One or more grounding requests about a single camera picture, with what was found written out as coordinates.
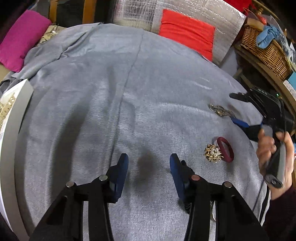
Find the pillow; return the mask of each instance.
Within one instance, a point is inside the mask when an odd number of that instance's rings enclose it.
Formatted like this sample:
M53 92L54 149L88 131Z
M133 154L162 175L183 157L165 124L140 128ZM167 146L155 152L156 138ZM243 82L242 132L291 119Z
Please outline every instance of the pillow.
M0 44L0 62L19 72L28 51L39 41L51 21L39 13L26 10L10 28Z
M252 0L239 0L239 1L238 0L224 0L224 1L242 13L252 3Z
M212 61L215 27L168 9L163 10L159 35L175 40Z

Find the wicker basket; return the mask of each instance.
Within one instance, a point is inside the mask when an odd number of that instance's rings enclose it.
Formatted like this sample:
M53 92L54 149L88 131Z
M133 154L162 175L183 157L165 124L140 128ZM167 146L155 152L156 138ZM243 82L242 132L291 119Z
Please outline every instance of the wicker basket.
M261 32L260 29L245 24L241 46L260 59L281 81L284 81L292 72L290 63L277 41L272 40L265 49L256 46L256 38Z

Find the gray fabric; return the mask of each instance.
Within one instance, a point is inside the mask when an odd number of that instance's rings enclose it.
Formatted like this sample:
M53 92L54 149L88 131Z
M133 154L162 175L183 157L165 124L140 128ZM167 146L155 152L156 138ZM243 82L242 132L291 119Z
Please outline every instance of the gray fabric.
M128 154L129 169L122 197L109 205L115 240L184 239L188 215L170 174L171 153L209 182L232 182L259 217L266 185L260 191L256 145L207 105L222 105L249 124L262 116L229 98L245 90L195 51L141 29L81 25L31 49L13 77L30 78L34 87L15 155L29 233L67 181L92 181L121 153ZM232 145L232 163L203 156L218 136ZM214 227L211 222L210 240Z

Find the black handle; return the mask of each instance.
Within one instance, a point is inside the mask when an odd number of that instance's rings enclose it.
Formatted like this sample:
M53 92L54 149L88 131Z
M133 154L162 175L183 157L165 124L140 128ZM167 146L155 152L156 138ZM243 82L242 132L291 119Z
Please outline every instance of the black handle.
M265 180L275 188L283 186L286 166L286 145L280 141L273 132L274 144L276 152L271 155L271 158L266 167Z

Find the bubble wrap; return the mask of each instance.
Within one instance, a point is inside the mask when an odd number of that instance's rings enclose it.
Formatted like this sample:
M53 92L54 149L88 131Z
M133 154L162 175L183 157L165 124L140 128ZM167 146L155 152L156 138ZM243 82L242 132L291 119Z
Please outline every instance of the bubble wrap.
M113 23L159 32L163 9L170 9L216 27L213 63L220 65L246 16L223 0L117 0Z
M246 16L223 0L158 0L151 31L159 32L163 9L183 13L216 27L213 63L220 65Z

